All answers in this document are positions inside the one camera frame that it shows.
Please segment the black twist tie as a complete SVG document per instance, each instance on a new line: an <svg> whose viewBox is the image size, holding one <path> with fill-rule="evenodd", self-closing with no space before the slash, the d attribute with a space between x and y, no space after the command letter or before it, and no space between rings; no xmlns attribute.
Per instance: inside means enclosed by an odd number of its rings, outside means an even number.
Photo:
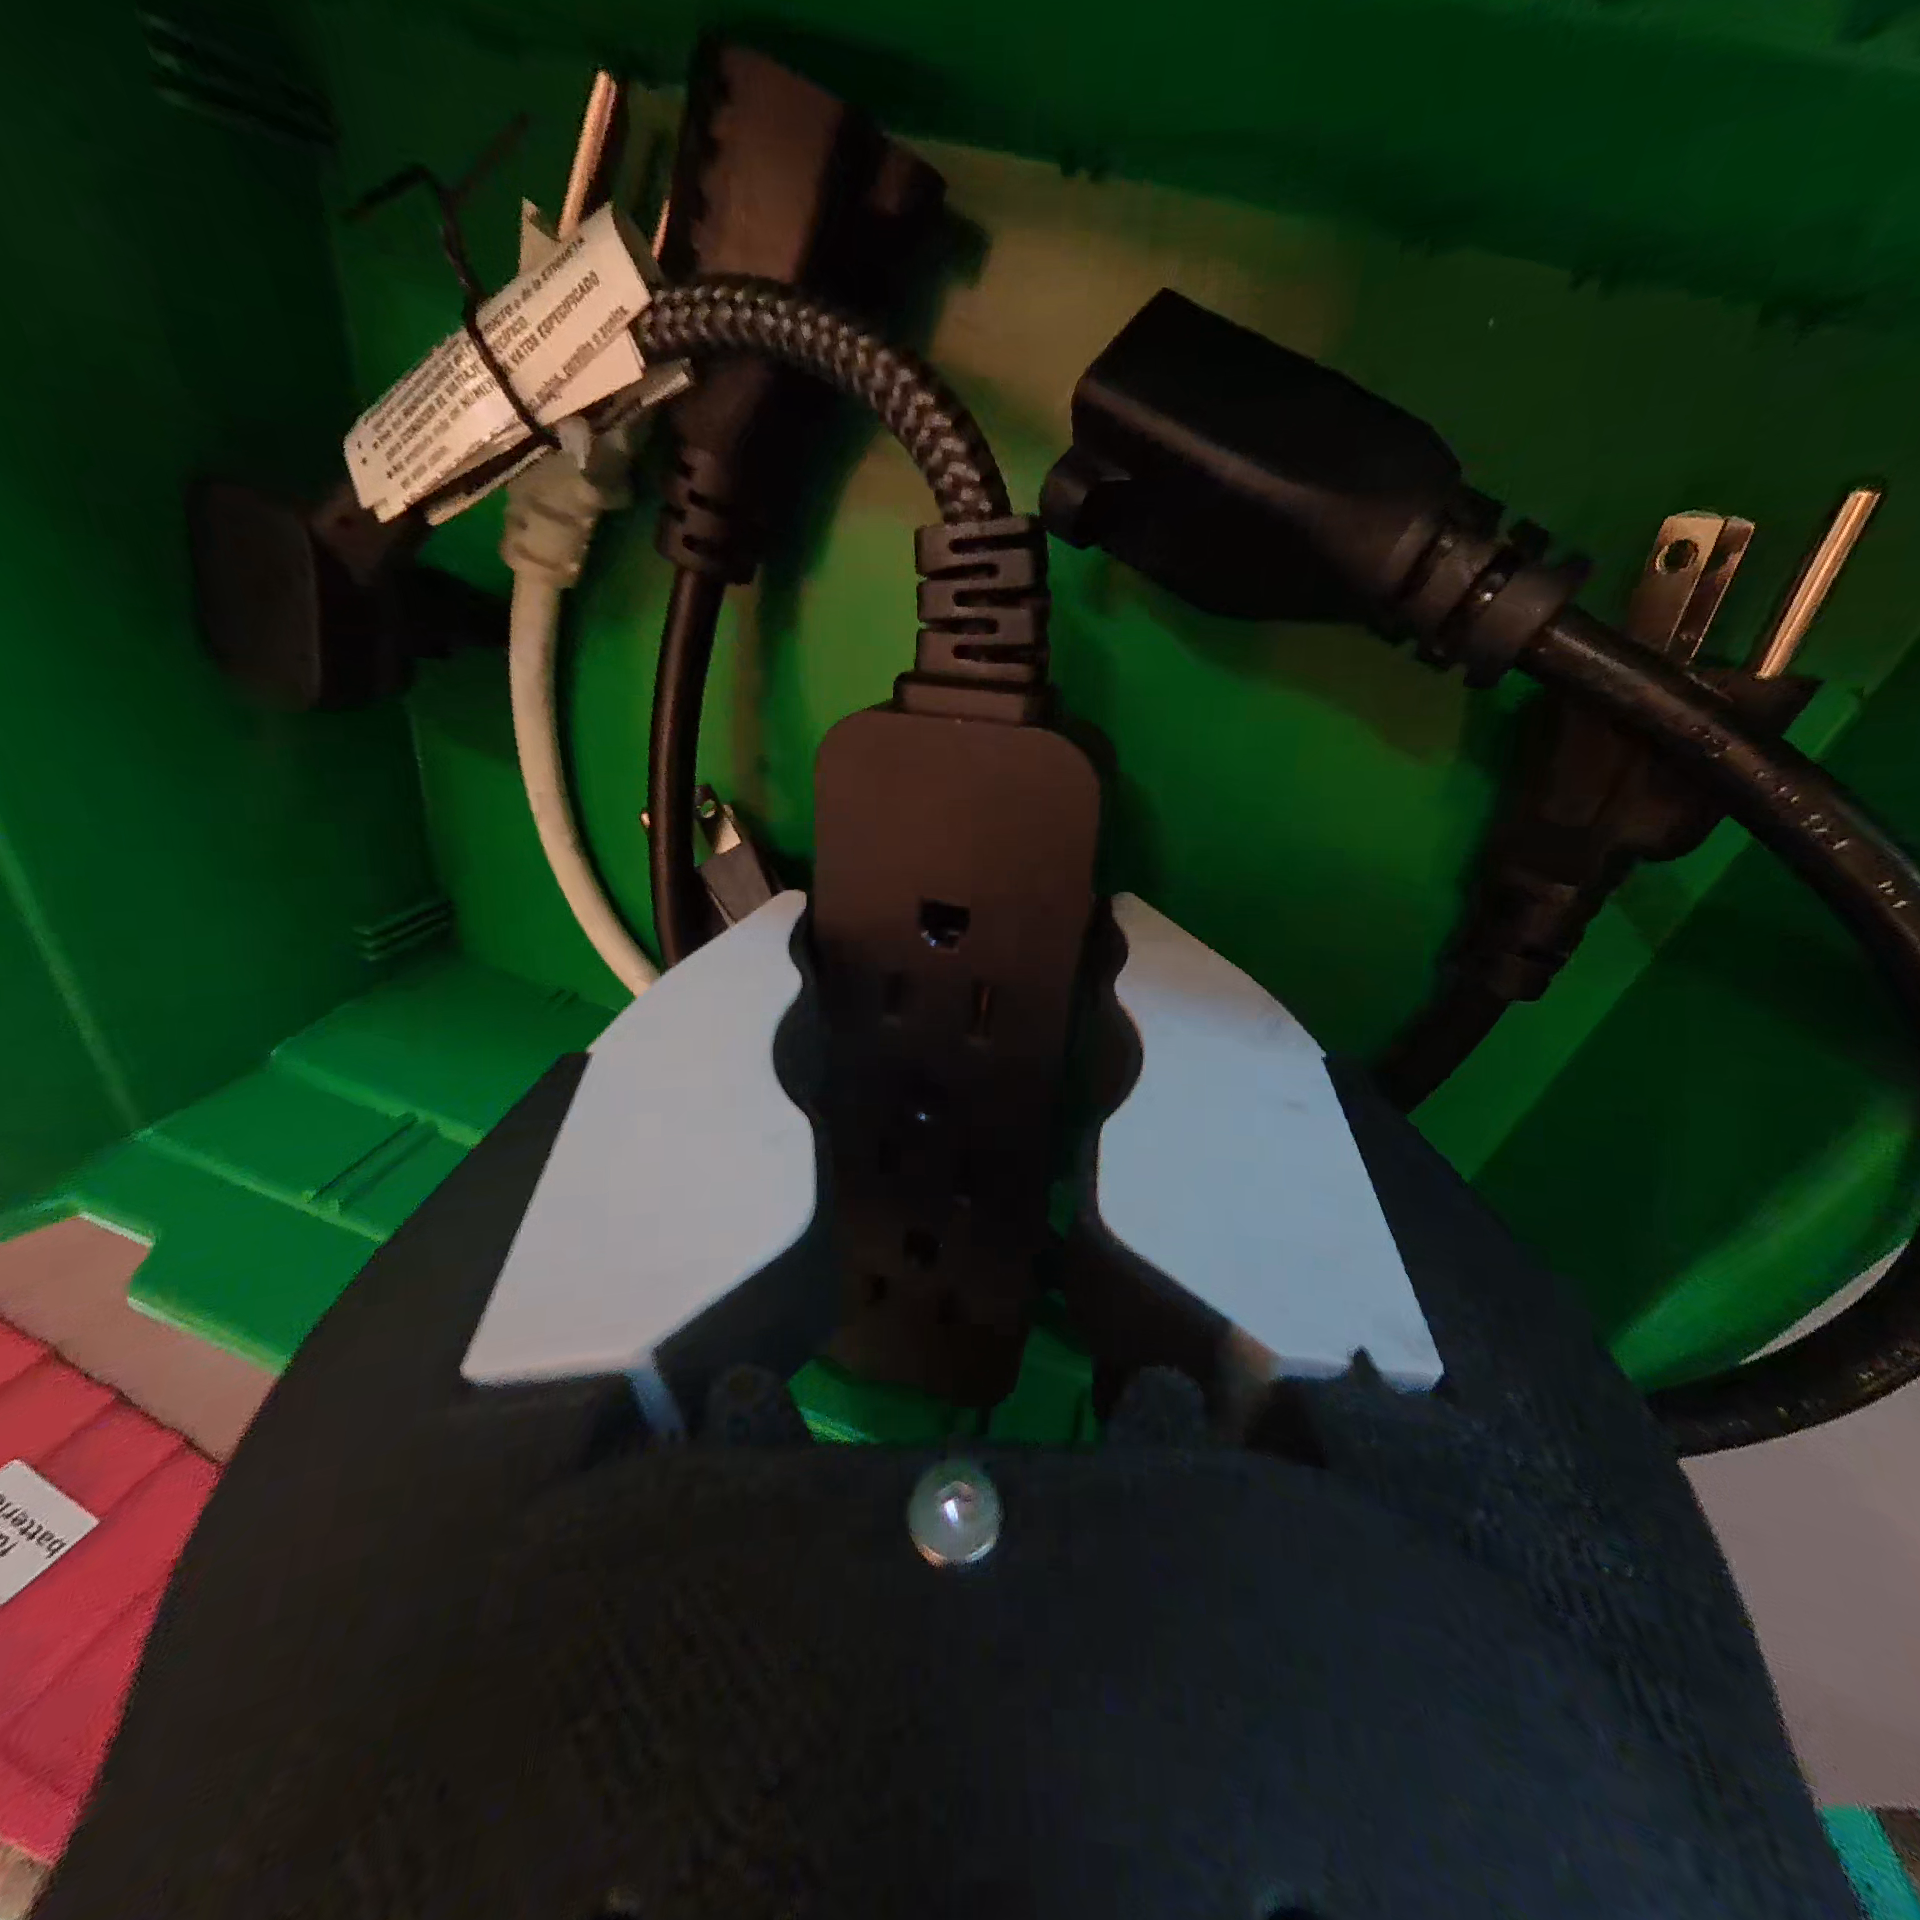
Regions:
<svg viewBox="0 0 1920 1920"><path fill-rule="evenodd" d="M408 191L426 194L438 217L438 249L460 283L463 305L461 305L461 324L467 342L472 349L479 369L491 378L493 386L499 389L500 397L512 407L512 417L533 437L534 443L552 447L557 441L552 431L542 425L530 410L530 405L519 396L515 389L509 373L503 369L500 358L495 357L485 326L483 326L483 306L488 299L488 289L483 283L472 268L472 258L468 254L467 236L463 236L463 206L475 191L475 188L504 161L512 155L516 143L524 139L524 133L530 126L530 117L519 113L512 117L479 151L479 155L467 166L467 172L452 180L446 180L435 170L408 163L400 166L394 177L374 183L367 191L354 199L342 217L349 223L364 221L374 207L397 201Z"/></svg>

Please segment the black power strip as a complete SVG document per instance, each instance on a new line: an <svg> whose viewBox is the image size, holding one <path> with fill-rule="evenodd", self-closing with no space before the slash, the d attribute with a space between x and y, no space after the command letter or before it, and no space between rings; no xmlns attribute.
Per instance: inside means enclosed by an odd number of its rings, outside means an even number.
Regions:
<svg viewBox="0 0 1920 1920"><path fill-rule="evenodd" d="M852 1375L991 1409L1020 1374L1101 787L1048 726L856 710L814 769L806 908Z"/></svg>

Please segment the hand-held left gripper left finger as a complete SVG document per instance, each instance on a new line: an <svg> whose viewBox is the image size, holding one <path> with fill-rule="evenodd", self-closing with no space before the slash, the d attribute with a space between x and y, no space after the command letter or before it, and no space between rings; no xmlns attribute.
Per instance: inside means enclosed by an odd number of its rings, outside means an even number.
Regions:
<svg viewBox="0 0 1920 1920"><path fill-rule="evenodd" d="M840 1313L808 899L779 894L587 1050L468 1337L468 1386L614 1378L687 1434L720 1375L789 1382Z"/></svg>

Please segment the green plastic bin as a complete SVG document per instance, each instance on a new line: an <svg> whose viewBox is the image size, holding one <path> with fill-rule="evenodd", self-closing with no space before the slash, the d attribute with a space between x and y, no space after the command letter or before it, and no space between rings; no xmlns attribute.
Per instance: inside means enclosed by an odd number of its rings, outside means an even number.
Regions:
<svg viewBox="0 0 1920 1920"><path fill-rule="evenodd" d="M4 1237L296 1342L637 970L522 789L522 643L364 710L208 658L186 487L302 506L456 331L431 199L515 276L591 66L667 349L798 357L755 583L672 718L679 407L614 437L565 596L562 774L659 946L648 710L814 887L827 731L904 690L916 527L1039 514L1080 374L1159 292L1426 425L1572 607L1808 757L1916 865L1916 5L4 5ZM1189 606L1053 538L1051 685L1135 894L1423 1137L1687 1454L1916 1380L1916 1009L1620 726L1351 622Z"/></svg>

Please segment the black angled plug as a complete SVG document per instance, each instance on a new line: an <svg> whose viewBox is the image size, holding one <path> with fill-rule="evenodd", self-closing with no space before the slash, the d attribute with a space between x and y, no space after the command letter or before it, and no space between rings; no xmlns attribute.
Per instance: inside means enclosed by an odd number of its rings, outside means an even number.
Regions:
<svg viewBox="0 0 1920 1920"><path fill-rule="evenodd" d="M509 602L422 563L422 516L376 519L349 485L303 506L204 476L182 514L208 658L259 705L364 710L422 663L507 646Z"/></svg>

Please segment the teal object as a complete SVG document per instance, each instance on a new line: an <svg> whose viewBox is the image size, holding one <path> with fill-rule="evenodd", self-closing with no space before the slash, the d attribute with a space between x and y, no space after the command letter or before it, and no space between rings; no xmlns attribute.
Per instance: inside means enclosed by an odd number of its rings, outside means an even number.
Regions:
<svg viewBox="0 0 1920 1920"><path fill-rule="evenodd" d="M1917 1812L1821 1807L1821 1829L1867 1918L1917 1918Z"/></svg>

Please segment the red plastic bin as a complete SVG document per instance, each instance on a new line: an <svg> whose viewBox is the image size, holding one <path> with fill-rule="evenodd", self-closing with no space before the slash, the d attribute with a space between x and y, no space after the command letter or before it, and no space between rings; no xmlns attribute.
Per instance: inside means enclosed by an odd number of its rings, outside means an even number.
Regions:
<svg viewBox="0 0 1920 1920"><path fill-rule="evenodd" d="M214 1460L2 1327L2 1842L53 1862L120 1721Z"/></svg>

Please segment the black power plug with cord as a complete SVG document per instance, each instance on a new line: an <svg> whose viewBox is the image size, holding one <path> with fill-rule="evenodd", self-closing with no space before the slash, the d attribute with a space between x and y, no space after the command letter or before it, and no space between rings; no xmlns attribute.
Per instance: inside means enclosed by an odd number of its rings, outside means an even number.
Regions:
<svg viewBox="0 0 1920 1920"><path fill-rule="evenodd" d="M1159 292L1080 374L1039 516L1194 607L1351 622L1470 685L1520 673L1568 695L1704 789L1916 1009L1914 860L1808 757L1572 607L1579 569L1549 566L1539 527L1506 530L1447 443L1343 374ZM1464 1402L1488 1375L1552 1410L1618 1398L1615 1365L1384 1083L1328 1065L1445 1363L1423 1396Z"/></svg>

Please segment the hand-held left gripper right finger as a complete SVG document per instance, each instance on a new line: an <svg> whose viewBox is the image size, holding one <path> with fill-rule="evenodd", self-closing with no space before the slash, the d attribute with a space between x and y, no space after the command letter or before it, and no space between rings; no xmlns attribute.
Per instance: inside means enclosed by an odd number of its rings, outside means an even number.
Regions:
<svg viewBox="0 0 1920 1920"><path fill-rule="evenodd" d="M1062 1295L1106 1404L1146 1370L1216 1419L1254 1419L1276 1386L1440 1386L1328 1057L1269 989L1116 894L1079 1050Z"/></svg>

